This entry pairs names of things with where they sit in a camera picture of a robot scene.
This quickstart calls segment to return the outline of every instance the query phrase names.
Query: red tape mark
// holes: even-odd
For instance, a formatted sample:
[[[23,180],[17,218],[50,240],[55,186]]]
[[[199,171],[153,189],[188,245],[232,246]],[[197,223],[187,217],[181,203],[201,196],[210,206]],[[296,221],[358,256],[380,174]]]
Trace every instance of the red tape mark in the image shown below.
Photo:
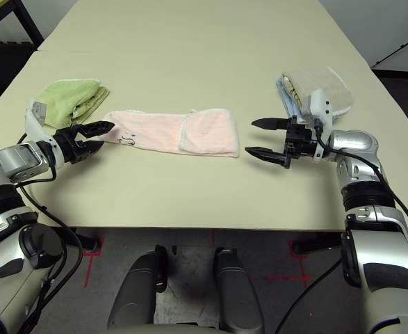
[[[308,255],[295,254],[293,252],[293,249],[292,249],[293,240],[288,239],[287,244],[288,244],[288,249],[290,251],[290,256],[293,259],[298,260],[298,263],[300,264],[301,276],[296,276],[296,277],[299,277],[300,278],[299,280],[302,280],[302,282],[304,283],[304,288],[306,289],[307,288],[307,281],[308,280],[313,280],[313,276],[306,276],[306,273],[304,271],[304,265],[302,264],[302,261],[304,259],[307,259]]]
[[[101,256],[101,249],[104,246],[105,239],[100,238],[100,247],[97,252],[83,252],[83,256],[89,256],[90,261],[88,263],[88,270],[86,271],[86,277],[85,277],[85,284],[83,284],[83,288],[86,289],[88,286],[88,283],[90,281],[90,276],[91,276],[91,270],[92,270],[92,261],[94,260],[95,257],[100,257]]]

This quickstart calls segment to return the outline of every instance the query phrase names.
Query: gray floor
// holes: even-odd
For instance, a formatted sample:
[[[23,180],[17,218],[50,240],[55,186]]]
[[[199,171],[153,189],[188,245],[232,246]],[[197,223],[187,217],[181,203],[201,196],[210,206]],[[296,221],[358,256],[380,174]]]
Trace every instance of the gray floor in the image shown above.
[[[35,334],[103,333],[115,295],[129,267],[155,244],[170,252],[168,288],[158,294],[156,323],[196,322],[218,325],[218,292],[211,265],[215,248],[235,247],[255,286],[265,317],[266,333],[274,333],[279,320],[306,285],[340,257],[339,249],[298,258],[289,241],[309,238],[311,233],[237,230],[80,230],[101,237],[100,256],[90,258],[47,306]],[[177,245],[177,255],[171,246]],[[347,285],[338,268],[295,309],[282,333],[359,333],[359,290]]]

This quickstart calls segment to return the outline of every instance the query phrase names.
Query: white bracket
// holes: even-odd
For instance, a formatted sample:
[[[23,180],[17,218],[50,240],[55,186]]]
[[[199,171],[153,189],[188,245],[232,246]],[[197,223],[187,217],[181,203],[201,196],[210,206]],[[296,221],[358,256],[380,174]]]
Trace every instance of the white bracket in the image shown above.
[[[63,157],[63,152],[60,146],[57,144],[56,140],[53,136],[50,136],[46,133],[43,129],[42,122],[40,123],[37,119],[37,116],[42,117],[42,122],[44,122],[44,116],[46,115],[46,104],[31,101],[27,110],[26,110],[26,117],[25,117],[25,131],[26,135],[32,141],[46,141],[47,143],[51,144],[52,152],[56,158],[56,169],[62,168],[63,164],[65,163],[65,158]]]
[[[321,141],[327,145],[327,140],[332,133],[332,105],[327,99],[326,94],[322,89],[317,89],[303,101],[302,117],[307,120],[310,127],[313,128],[315,119],[320,119],[323,124],[323,133]],[[315,132],[312,133],[312,139],[316,140]],[[323,158],[324,149],[320,144],[317,144],[312,162],[318,163]]]

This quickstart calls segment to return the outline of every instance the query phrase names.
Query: towel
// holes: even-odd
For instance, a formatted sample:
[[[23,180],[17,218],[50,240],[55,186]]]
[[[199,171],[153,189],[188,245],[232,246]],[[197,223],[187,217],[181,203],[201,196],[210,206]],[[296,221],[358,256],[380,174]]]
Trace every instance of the towel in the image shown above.
[[[332,105],[335,122],[353,106],[352,93],[344,80],[330,67],[313,67],[283,72],[277,80],[277,87],[289,117],[297,116],[303,123],[302,103],[313,91],[323,89]]]
[[[112,111],[103,120],[114,128],[101,139],[145,150],[177,154],[239,157],[238,128],[226,109],[187,114]]]
[[[108,96],[97,79],[63,79],[51,83],[35,99],[47,105],[44,122],[56,129],[82,123]]]

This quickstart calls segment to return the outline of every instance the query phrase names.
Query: beige table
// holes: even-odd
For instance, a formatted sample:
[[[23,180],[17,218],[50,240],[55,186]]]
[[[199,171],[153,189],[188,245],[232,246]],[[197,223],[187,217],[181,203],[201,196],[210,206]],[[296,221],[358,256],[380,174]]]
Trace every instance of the beige table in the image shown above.
[[[209,13],[202,1],[199,8],[160,1],[158,7],[176,15],[170,20],[176,29],[162,15],[139,10],[144,19],[127,20],[139,17],[145,38],[129,35],[126,50],[35,53],[0,98],[0,148],[22,134],[28,100],[47,84],[96,77],[111,93],[90,121],[112,110],[186,113],[223,107],[235,114],[242,147],[280,151],[284,132],[250,125],[257,118],[286,117],[275,79],[286,69],[331,65],[356,99],[336,128],[362,129],[378,138],[391,186],[408,205],[408,120],[323,8],[315,1],[235,2],[234,22],[224,1],[205,1],[212,8],[223,3],[217,13]],[[90,3],[89,16],[103,9]],[[121,11],[115,8],[114,19],[103,12],[101,28],[117,28]],[[179,18],[189,25],[179,29]],[[96,44],[107,43],[95,37]],[[83,33],[76,42],[90,38]],[[90,160],[65,166],[52,184],[33,185],[33,192],[70,226],[342,230],[344,220],[334,164],[303,158],[284,170],[243,151],[239,159],[190,157],[105,144]]]

